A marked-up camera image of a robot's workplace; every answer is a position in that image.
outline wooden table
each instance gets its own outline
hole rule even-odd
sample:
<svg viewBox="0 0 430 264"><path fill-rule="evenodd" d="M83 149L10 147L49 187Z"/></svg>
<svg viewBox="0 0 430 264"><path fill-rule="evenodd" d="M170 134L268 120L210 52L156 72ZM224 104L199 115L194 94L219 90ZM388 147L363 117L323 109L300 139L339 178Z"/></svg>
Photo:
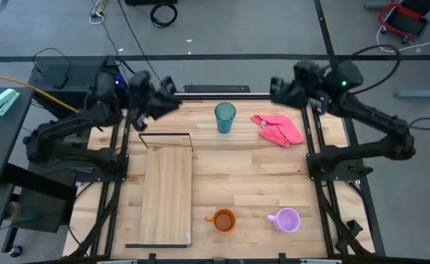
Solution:
<svg viewBox="0 0 430 264"><path fill-rule="evenodd" d="M220 134L214 117L218 103L220 101L186 101L179 111L157 122L148 122L145 131L191 134L194 148L192 245L188 249L125 248L127 243L139 242L147 153L138 132L132 129L128 143L128 178L120 194L112 259L147 259L150 253L156 253L158 259L277 258L279 252L292 258L327 256L318 200L305 161L306 139L285 149L261 138L260 128L250 120L254 114L284 114L305 135L301 112L267 100L233 100L231 103L237 111L233 128L229 134ZM313 115L310 113L309 117L314 128ZM347 144L341 119L324 115L321 122L327 144ZM112 128L102 133L93 130L89 148L108 147L111 131ZM313 135L318 150L316 133ZM364 229L358 240L373 251L362 200L344 182L336 182L335 187L342 220L357 220ZM95 183L75 203L70 226L79 240L84 239L95 223L100 192L101 184ZM266 220L267 214L283 207L299 212L302 223L295 233L278 232ZM219 208L229 208L237 216L231 233L217 232L211 223L204 221L205 216L213 215ZM103 227L101 233L98 253L103 252L106 228ZM337 242L334 227L331 233L333 242ZM69 235L63 254L70 254L76 247Z"/></svg>

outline concrete floor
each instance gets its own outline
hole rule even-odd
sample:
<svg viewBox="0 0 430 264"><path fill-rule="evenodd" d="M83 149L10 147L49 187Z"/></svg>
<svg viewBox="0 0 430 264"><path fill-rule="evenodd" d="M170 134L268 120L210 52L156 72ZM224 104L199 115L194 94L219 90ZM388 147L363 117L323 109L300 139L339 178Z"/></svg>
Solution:
<svg viewBox="0 0 430 264"><path fill-rule="evenodd" d="M375 44L377 13L363 10L364 0L321 0L336 54L351 54ZM87 0L14 0L0 17L0 56L32 56L47 47L66 55L113 54L102 26L90 25ZM166 29L151 26L149 18L124 5L129 21L146 54L326 54L316 10L311 0L180 0L176 23ZM151 6L139 7L149 12ZM106 26L121 55L140 55L116 0L109 0ZM400 46L393 36L380 36L383 43ZM430 26L418 43L430 41ZM430 54L430 45L407 55ZM370 54L382 54L371 51ZM56 56L53 52L43 55ZM160 76L172 76L178 89L185 84L245 84L253 92L268 92L272 76L293 78L289 60L157 61ZM385 76L393 62L357 63L365 85ZM146 69L144 62L129 62L133 69ZM0 74L27 81L31 62L0 63ZM0 87L16 87L0 81ZM397 89L430 87L430 61L402 62L386 83L360 95L360 99L406 119L430 117L430 102L396 100ZM24 123L35 128L51 119L42 109L31 107ZM379 133L356 124L360 142L380 138ZM418 154L406 162L383 158L365 163L375 172L368 176L385 251L388 256L430 258L430 131L413 131ZM19 139L27 134L22 130ZM11 162L27 167L25 150L18 142ZM23 255L12 259L0 253L0 263L27 263L61 256L66 228L57 234L20 230L16 244ZM0 248L4 240L0 234Z"/></svg>

